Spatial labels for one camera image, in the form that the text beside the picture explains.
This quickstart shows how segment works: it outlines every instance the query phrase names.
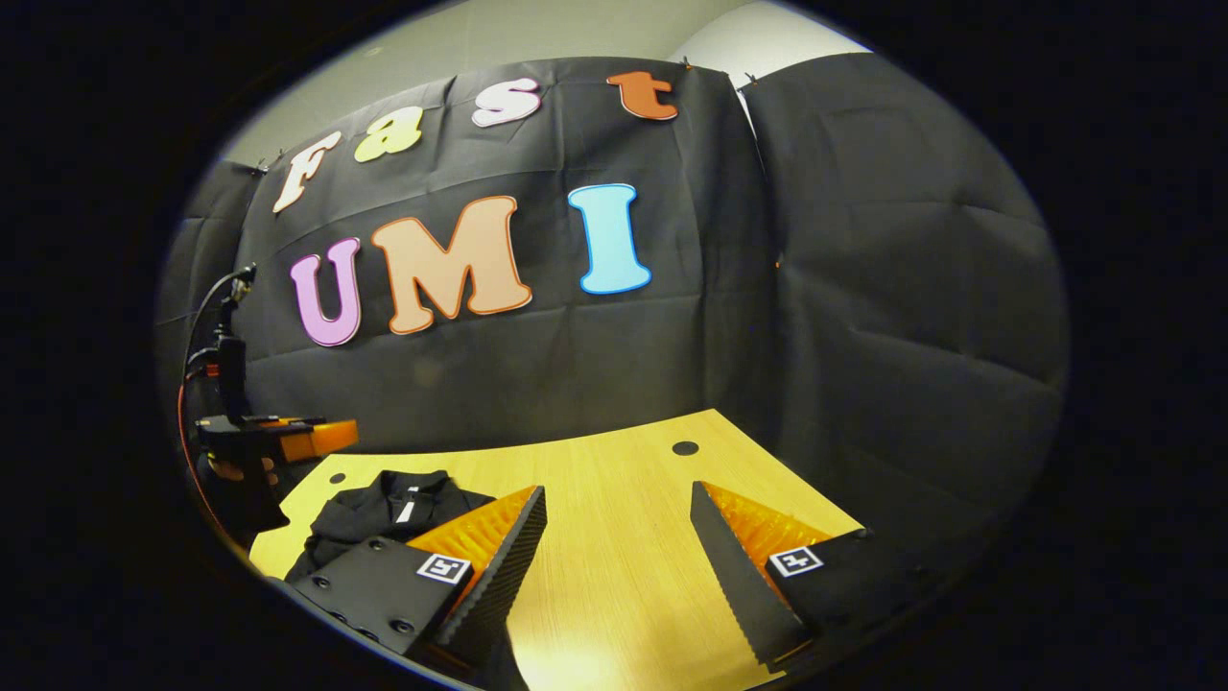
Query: white wall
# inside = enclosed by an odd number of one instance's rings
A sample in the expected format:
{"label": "white wall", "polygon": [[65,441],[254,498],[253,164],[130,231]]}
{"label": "white wall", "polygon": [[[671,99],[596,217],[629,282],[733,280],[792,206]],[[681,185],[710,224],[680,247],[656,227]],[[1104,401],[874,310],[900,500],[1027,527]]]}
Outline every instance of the white wall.
{"label": "white wall", "polygon": [[[790,65],[841,53],[871,50],[836,33],[803,11],[781,2],[756,1],[731,10],[695,32],[668,58],[729,75],[733,87]],[[738,93],[743,110],[747,102]]]}

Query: blue letter i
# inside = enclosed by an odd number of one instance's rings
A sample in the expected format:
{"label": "blue letter i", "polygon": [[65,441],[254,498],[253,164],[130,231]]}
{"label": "blue letter i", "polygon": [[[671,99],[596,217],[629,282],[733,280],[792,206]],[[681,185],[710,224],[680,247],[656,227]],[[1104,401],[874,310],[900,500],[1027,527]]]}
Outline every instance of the blue letter i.
{"label": "blue letter i", "polygon": [[580,279],[585,292],[626,292],[652,280],[652,271],[635,257],[631,199],[635,188],[621,183],[581,187],[567,194],[567,203],[585,218],[588,237],[588,272]]}

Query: black fabric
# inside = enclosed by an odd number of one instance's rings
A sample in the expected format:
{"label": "black fabric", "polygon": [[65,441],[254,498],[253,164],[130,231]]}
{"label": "black fabric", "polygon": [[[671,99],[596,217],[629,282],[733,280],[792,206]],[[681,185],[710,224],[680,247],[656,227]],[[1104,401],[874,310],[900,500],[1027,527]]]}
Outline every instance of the black fabric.
{"label": "black fabric", "polygon": [[[427,475],[383,471],[368,487],[344,490],[324,504],[311,524],[303,554],[285,581],[311,574],[368,538],[378,535],[406,542],[494,501],[460,490],[445,471]],[[398,523],[408,502],[414,508],[406,522]]]}
{"label": "black fabric", "polygon": [[989,530],[1039,474],[1066,385],[1040,212],[971,123],[878,55],[743,95],[782,254],[774,452],[900,545]]}
{"label": "black fabric", "polygon": [[[623,108],[607,77],[646,70],[673,85],[672,120]],[[470,122],[475,96],[517,77],[540,83],[540,109],[490,128]],[[379,115],[421,106],[421,139],[359,163],[354,147]],[[302,196],[273,214],[303,147],[340,130]],[[646,286],[591,295],[581,214],[566,195],[629,183]],[[462,307],[430,328],[388,329],[393,301],[379,226],[418,217],[447,247],[460,210],[495,194],[517,200],[511,234],[524,307],[488,315]],[[248,342],[257,411],[356,419],[355,453],[480,449],[572,438],[716,407],[766,441],[775,416],[772,261],[763,179],[749,124],[728,77],[630,58],[539,60],[491,68],[391,96],[324,128],[275,161],[252,201],[236,265],[257,261],[257,285],[235,314]],[[362,322],[323,349],[303,329],[290,266],[345,237]],[[335,270],[318,275],[336,314]],[[469,287],[465,288],[468,299]]]}

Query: wooden table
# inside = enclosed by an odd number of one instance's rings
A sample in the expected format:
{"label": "wooden table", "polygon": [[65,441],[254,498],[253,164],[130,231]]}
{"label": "wooden table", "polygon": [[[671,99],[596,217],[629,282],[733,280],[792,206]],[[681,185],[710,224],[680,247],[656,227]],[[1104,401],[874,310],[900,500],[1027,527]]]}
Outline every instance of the wooden table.
{"label": "wooden table", "polygon": [[[672,448],[694,442],[682,457]],[[545,487],[549,524],[507,619],[534,691],[743,690],[780,674],[759,665],[690,524],[702,480],[831,535],[861,525],[716,411],[576,439],[449,454],[333,454],[281,503],[286,528],[251,560],[281,578],[311,523],[341,490],[379,471],[446,470],[462,488],[502,497]],[[344,474],[345,480],[329,479]]]}

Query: black cloth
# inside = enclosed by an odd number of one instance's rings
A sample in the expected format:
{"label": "black cloth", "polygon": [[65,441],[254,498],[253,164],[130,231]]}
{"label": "black cloth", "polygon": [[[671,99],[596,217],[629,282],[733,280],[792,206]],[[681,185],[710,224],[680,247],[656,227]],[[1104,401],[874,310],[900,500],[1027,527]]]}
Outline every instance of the black cloth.
{"label": "black cloth", "polygon": [[[285,581],[293,582],[323,568],[368,538],[409,541],[494,501],[460,490],[442,470],[427,475],[383,471],[368,487],[344,490],[324,504],[311,524],[303,554]],[[404,515],[410,502],[414,507]]]}
{"label": "black cloth", "polygon": [[766,447],[883,540],[968,563],[1062,410],[1049,227],[992,142],[880,55],[798,63],[743,95],[781,249],[788,376]]}

